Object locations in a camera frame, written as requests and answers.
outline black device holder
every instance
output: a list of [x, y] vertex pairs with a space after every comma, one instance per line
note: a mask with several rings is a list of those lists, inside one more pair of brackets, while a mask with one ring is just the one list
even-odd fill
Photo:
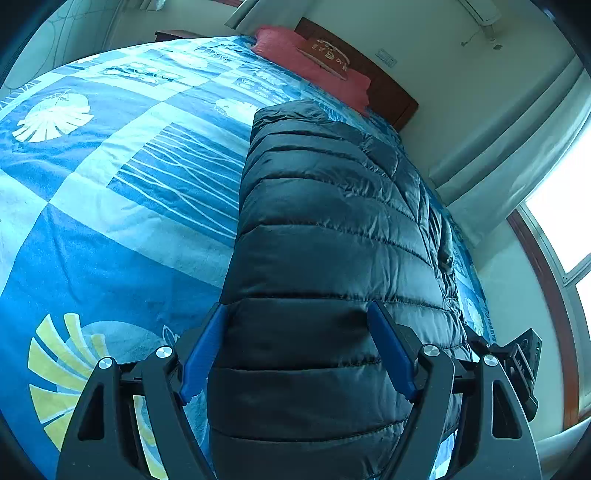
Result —
[[[225, 322], [221, 309], [214, 305], [203, 324], [186, 332], [174, 348], [160, 347], [147, 359], [130, 364], [119, 365], [108, 357], [99, 362], [72, 415], [57, 480], [152, 478], [133, 395], [145, 397], [168, 478], [215, 480], [182, 407], [199, 393], [221, 343]], [[541, 341], [533, 330], [506, 347], [487, 344], [469, 330], [469, 342], [481, 355], [479, 361], [469, 362], [452, 359], [435, 345], [423, 345], [412, 328], [394, 322], [380, 302], [369, 305], [368, 326], [395, 389], [413, 403], [382, 480], [429, 478], [449, 400], [456, 393], [463, 394], [462, 411], [444, 478], [541, 479], [524, 413], [533, 417], [537, 406], [532, 392], [537, 363], [528, 359], [539, 359]], [[537, 356], [531, 356], [530, 346]]]

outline wall socket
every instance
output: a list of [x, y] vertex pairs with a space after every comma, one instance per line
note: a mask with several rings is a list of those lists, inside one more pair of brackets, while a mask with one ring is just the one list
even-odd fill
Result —
[[379, 51], [376, 53], [377, 58], [382, 60], [388, 67], [392, 68], [394, 65], [398, 63], [393, 56], [391, 56], [387, 51], [383, 48], [380, 48]]

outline air conditioner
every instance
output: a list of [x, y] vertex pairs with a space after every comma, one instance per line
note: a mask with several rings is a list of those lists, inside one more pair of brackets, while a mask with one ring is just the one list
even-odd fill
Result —
[[483, 27], [492, 25], [501, 18], [501, 12], [492, 0], [459, 0], [459, 2]]

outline window pane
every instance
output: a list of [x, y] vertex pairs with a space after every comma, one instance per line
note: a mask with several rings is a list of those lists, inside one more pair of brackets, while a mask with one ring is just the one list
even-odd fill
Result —
[[583, 279], [577, 283], [577, 292], [583, 304], [583, 311], [587, 319], [587, 325], [591, 332], [591, 273], [588, 273]]
[[569, 272], [591, 252], [591, 130], [526, 204]]

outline black puffer jacket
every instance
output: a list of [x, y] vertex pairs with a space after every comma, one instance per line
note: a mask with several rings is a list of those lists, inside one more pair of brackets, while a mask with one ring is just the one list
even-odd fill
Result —
[[255, 116], [240, 207], [207, 391], [218, 477], [378, 475], [411, 406], [381, 364], [367, 304], [470, 358], [449, 226], [403, 154], [302, 101]]

